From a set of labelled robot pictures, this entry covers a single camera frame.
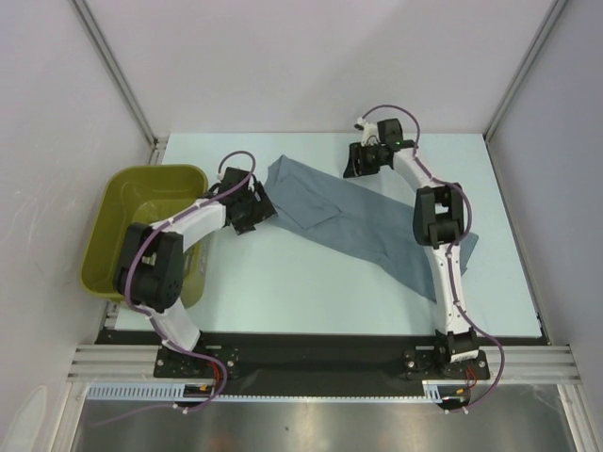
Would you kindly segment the blue-grey t shirt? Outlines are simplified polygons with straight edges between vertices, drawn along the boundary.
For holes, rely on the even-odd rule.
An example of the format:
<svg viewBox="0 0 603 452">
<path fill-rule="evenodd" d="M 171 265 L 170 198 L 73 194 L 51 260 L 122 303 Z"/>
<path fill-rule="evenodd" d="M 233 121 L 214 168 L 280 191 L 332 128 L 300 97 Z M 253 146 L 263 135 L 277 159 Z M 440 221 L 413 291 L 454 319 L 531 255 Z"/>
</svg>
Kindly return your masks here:
<svg viewBox="0 0 603 452">
<path fill-rule="evenodd" d="M 416 243 L 414 208 L 301 162 L 280 156 L 265 191 L 275 226 L 381 267 L 397 282 L 435 301 L 425 249 Z"/>
</svg>

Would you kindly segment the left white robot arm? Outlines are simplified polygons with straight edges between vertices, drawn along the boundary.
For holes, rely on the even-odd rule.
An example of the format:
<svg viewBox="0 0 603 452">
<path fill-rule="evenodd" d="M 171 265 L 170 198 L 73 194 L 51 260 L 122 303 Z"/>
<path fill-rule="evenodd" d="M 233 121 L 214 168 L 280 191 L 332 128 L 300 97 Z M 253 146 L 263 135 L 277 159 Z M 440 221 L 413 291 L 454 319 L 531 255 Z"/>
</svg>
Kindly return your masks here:
<svg viewBox="0 0 603 452">
<path fill-rule="evenodd" d="M 187 252 L 224 227 L 241 235 L 275 215 L 253 171 L 228 167 L 185 209 L 152 224 L 134 222 L 125 230 L 113 287 L 129 308 L 151 321 L 186 375 L 198 376 L 208 362 L 218 362 L 203 349 L 202 333 L 182 301 Z"/>
</svg>

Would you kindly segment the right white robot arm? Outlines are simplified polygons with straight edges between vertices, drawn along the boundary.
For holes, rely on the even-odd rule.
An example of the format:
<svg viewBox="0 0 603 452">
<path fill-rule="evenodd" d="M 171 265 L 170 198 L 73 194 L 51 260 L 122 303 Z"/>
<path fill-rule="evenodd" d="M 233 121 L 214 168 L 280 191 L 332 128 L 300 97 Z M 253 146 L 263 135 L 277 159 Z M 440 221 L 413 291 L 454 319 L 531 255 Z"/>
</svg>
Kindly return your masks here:
<svg viewBox="0 0 603 452">
<path fill-rule="evenodd" d="M 418 141 L 403 136 L 401 123 L 359 119 L 361 139 L 350 145 L 345 178 L 377 174 L 389 167 L 415 191 L 413 234 L 427 256 L 440 314 L 432 353 L 436 370 L 456 378 L 479 359 L 476 328 L 466 320 L 461 242 L 467 235 L 459 185 L 440 180 L 418 156 Z"/>
</svg>

